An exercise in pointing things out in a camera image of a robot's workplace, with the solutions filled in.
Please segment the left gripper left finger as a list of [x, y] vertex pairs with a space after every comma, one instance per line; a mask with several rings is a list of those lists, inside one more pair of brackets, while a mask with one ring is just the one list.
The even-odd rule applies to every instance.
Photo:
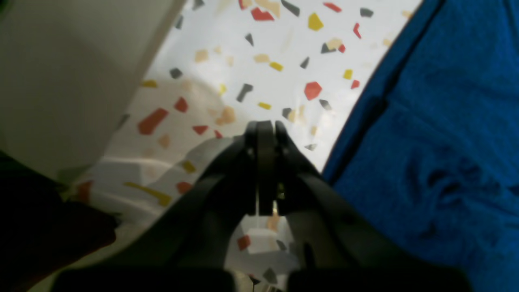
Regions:
[[274, 212], [276, 136], [250, 122], [147, 232], [91, 268], [68, 270], [53, 292], [234, 292], [223, 266], [245, 215]]

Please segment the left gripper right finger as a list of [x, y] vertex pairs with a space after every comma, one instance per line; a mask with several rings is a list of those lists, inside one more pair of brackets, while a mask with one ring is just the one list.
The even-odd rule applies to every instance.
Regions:
[[411, 256], [324, 181], [275, 122], [278, 213], [287, 218], [300, 269], [288, 292], [470, 292], [455, 268]]

